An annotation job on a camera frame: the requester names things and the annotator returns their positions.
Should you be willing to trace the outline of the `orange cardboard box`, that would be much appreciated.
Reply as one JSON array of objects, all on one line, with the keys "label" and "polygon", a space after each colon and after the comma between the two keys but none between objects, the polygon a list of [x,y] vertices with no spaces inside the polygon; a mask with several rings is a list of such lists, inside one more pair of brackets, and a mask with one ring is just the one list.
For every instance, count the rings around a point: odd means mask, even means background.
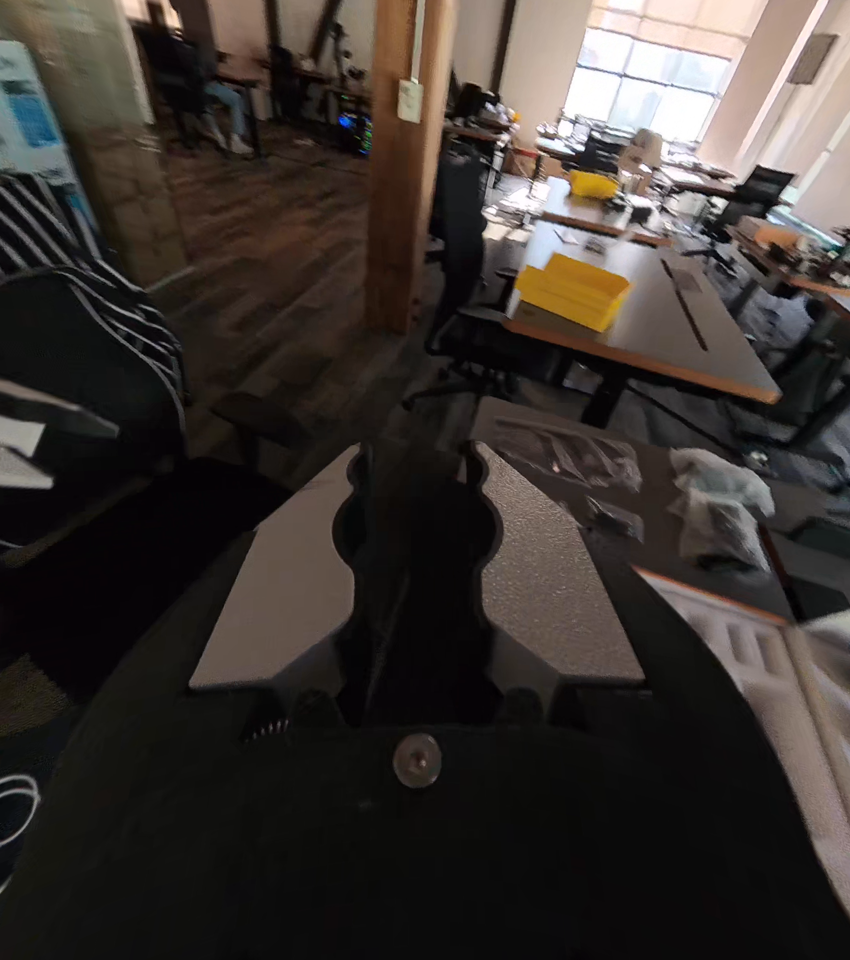
[{"label": "orange cardboard box", "polygon": [[635,571],[704,641],[747,702],[850,915],[850,657],[833,650],[829,665],[816,637],[778,617]]}]

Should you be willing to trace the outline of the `computer with coloured lights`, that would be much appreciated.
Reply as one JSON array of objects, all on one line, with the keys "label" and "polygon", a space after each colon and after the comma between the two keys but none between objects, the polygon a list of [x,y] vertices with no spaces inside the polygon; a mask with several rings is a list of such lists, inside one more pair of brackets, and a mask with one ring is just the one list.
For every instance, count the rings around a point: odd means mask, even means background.
[{"label": "computer with coloured lights", "polygon": [[350,155],[368,157],[373,138],[370,113],[363,108],[341,110],[336,119],[335,137],[339,150]]}]

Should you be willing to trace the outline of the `wooden pillar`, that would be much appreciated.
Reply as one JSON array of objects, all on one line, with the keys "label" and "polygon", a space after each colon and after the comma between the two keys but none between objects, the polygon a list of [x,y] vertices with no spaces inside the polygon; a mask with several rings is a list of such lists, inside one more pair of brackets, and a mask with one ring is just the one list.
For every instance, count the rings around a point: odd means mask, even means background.
[{"label": "wooden pillar", "polygon": [[[364,288],[371,330],[405,336],[420,316],[457,14],[455,1],[377,3]],[[420,124],[397,117],[405,78],[424,87]]]}]

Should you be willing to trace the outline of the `clear bag black parts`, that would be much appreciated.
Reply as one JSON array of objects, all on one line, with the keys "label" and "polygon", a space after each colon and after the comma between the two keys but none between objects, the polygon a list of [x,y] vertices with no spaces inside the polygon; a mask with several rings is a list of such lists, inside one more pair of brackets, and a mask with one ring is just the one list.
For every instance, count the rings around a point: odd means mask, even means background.
[{"label": "clear bag black parts", "polygon": [[637,453],[626,441],[508,416],[493,423],[492,447],[504,459],[589,489],[636,494],[643,486]]},{"label": "clear bag black parts", "polygon": [[630,538],[639,544],[645,541],[645,522],[634,511],[592,496],[584,498],[583,510],[591,527]]}]

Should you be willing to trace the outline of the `bubble wrapped part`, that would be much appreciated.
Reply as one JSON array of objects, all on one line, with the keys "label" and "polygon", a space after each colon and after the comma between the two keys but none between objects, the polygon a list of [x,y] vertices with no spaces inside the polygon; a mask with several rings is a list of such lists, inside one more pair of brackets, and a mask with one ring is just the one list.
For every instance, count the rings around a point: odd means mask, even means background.
[{"label": "bubble wrapped part", "polygon": [[770,572],[758,522],[741,503],[690,490],[680,508],[683,560],[708,572],[754,577]]}]

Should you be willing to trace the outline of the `white blue poster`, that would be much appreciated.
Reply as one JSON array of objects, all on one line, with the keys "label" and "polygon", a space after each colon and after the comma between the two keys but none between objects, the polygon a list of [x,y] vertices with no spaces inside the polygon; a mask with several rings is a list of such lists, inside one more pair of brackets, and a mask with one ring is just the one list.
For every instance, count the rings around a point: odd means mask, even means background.
[{"label": "white blue poster", "polygon": [[0,39],[0,179],[32,174],[64,190],[69,204],[97,227],[31,54],[21,42]]}]

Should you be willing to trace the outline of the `large yellow bin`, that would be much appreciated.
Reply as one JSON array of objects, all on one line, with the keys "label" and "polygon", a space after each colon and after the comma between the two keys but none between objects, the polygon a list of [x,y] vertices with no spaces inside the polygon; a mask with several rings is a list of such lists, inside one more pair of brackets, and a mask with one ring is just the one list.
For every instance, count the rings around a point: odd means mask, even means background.
[{"label": "large yellow bin", "polygon": [[541,268],[524,267],[514,284],[524,304],[596,333],[611,328],[632,288],[624,276],[558,252]]}]

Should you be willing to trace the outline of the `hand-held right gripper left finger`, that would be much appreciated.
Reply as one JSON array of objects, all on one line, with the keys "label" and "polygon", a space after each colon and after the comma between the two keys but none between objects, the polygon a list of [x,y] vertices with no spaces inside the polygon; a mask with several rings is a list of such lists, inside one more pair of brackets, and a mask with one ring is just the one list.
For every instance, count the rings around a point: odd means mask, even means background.
[{"label": "hand-held right gripper left finger", "polygon": [[342,524],[364,453],[346,448],[256,528],[190,690],[343,690],[356,576]]}]

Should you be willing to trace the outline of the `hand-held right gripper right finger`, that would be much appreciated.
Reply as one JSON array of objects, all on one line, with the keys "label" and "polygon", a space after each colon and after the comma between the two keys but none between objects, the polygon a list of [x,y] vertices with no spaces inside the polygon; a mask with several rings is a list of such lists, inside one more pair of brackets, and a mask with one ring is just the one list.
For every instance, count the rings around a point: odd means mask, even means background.
[{"label": "hand-held right gripper right finger", "polygon": [[497,687],[640,687],[645,672],[577,522],[483,441],[470,450],[495,534],[479,572]]}]

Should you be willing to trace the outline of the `wood edged desk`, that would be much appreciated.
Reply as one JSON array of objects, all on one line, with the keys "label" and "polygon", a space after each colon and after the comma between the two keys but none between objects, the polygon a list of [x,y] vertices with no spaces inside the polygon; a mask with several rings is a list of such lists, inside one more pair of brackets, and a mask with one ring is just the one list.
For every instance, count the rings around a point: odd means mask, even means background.
[{"label": "wood edged desk", "polygon": [[710,399],[779,402],[779,387],[700,266],[663,237],[625,233],[625,217],[607,222],[600,205],[574,198],[566,180],[549,177],[522,269],[544,269],[559,255],[622,276],[631,289],[600,332],[529,304],[520,292],[505,310],[506,330],[559,350],[564,366],[554,384],[562,385],[574,362],[599,377],[580,421],[608,426],[632,381]]},{"label": "wood edged desk", "polygon": [[826,452],[821,440],[850,410],[850,289],[793,270],[772,255],[770,246],[743,232],[744,224],[726,228],[735,248],[733,258],[747,276],[740,293],[726,305],[730,316],[740,318],[758,291],[802,294],[820,303],[821,310],[771,369],[781,397],[764,419],[791,427],[791,435],[776,438],[736,425],[736,438],[746,450],[781,450],[837,466],[838,456]]}]

